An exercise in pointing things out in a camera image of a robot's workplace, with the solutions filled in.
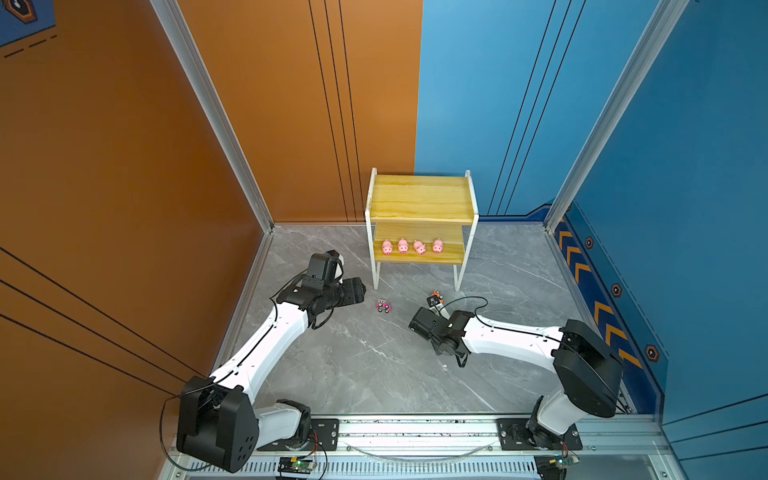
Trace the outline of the pink toy pig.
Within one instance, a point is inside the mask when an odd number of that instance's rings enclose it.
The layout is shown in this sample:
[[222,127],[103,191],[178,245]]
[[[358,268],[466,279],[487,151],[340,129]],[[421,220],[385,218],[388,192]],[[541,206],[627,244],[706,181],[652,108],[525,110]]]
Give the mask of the pink toy pig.
[[381,245],[382,253],[389,256],[393,252],[393,245],[389,240],[384,240]]
[[420,240],[415,240],[413,242],[413,247],[414,247],[414,250],[419,255],[425,255],[426,254],[426,250],[427,250],[426,245],[423,242],[421,242]]
[[408,244],[407,240],[406,240],[406,239],[404,239],[404,238],[401,238],[401,239],[398,241],[397,247],[398,247],[398,251],[399,251],[401,254],[407,254],[407,253],[408,253],[408,251],[409,251],[409,244]]
[[432,243],[432,251],[435,254],[441,254],[444,250],[444,243],[440,238],[437,238]]

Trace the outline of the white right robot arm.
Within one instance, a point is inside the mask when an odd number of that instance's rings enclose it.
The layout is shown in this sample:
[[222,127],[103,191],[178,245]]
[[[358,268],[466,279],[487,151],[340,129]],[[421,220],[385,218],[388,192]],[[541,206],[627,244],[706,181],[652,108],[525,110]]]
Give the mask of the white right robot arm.
[[522,361],[554,374],[558,384],[536,401],[525,425],[528,442],[552,449],[568,430],[591,415],[611,418],[619,407],[622,360],[584,322],[562,327],[531,327],[493,321],[474,312],[450,314],[421,307],[409,329],[438,355],[450,355],[463,368],[472,354]]

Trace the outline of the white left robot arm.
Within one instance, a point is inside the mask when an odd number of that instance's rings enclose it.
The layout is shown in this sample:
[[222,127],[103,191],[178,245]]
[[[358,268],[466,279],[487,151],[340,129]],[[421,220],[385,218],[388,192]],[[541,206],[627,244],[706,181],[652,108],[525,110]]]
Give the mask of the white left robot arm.
[[261,327],[207,377],[192,377],[175,395],[179,403],[176,449],[208,466],[238,472],[259,448],[275,442],[290,449],[316,449],[309,406],[279,399],[255,409],[263,383],[288,348],[309,330],[318,330],[336,309],[360,304],[366,287],[344,275],[335,250],[315,253],[305,271],[271,296]]

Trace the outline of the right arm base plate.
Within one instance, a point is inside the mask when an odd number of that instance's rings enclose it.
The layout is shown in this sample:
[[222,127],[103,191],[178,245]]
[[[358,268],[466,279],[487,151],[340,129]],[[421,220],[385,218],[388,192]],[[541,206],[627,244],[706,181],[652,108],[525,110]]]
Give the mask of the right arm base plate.
[[583,449],[576,425],[571,425],[563,435],[556,435],[542,427],[530,429],[528,420],[502,417],[495,421],[497,436],[503,451],[572,452]]

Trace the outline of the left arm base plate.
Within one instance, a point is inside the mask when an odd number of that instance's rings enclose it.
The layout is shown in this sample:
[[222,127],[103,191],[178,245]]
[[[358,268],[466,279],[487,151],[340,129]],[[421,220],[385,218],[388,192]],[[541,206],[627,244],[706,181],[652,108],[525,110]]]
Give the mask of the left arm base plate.
[[259,447],[258,451],[309,451],[319,443],[320,450],[330,453],[337,449],[339,427],[338,418],[313,416],[309,422],[299,426],[298,433],[293,437],[268,443]]

